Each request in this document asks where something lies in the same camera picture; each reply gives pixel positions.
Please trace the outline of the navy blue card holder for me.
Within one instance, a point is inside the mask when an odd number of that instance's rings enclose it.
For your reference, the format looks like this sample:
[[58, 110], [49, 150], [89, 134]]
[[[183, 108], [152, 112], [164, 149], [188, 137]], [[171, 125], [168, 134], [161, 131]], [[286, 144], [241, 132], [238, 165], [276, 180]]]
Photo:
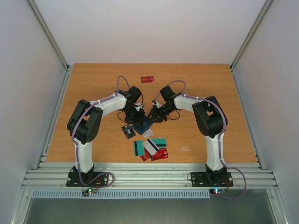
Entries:
[[139, 134], [143, 135], [147, 130], [150, 129], [150, 127], [153, 125], [152, 122], [148, 119], [147, 116], [144, 116], [142, 119], [141, 124], [139, 125], [133, 125], [133, 129]]

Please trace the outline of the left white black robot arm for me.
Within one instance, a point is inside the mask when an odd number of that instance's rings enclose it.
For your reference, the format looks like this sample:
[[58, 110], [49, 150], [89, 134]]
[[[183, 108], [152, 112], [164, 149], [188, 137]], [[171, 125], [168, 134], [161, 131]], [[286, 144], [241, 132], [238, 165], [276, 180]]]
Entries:
[[142, 104], [142, 92], [135, 86], [128, 91], [117, 90], [112, 95], [96, 101], [80, 100], [72, 113], [67, 129], [75, 146], [75, 163], [68, 173], [68, 187], [108, 186], [113, 177], [109, 172], [96, 172], [92, 160], [93, 140], [98, 135], [101, 120], [114, 111], [125, 113], [125, 122], [129, 125], [141, 125], [145, 112]]

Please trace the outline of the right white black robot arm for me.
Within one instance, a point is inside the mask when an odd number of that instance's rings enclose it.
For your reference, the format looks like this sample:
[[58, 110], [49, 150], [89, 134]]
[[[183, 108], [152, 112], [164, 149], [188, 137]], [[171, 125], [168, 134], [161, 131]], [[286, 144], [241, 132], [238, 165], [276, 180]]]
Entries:
[[167, 121], [167, 116], [176, 110], [193, 112], [197, 126], [206, 139], [207, 161], [204, 181], [208, 186], [223, 182], [227, 167], [223, 159], [223, 137], [228, 120], [216, 97], [200, 98], [185, 93], [174, 93], [166, 86], [159, 93], [165, 103], [159, 105], [154, 99], [148, 118], [152, 123]]

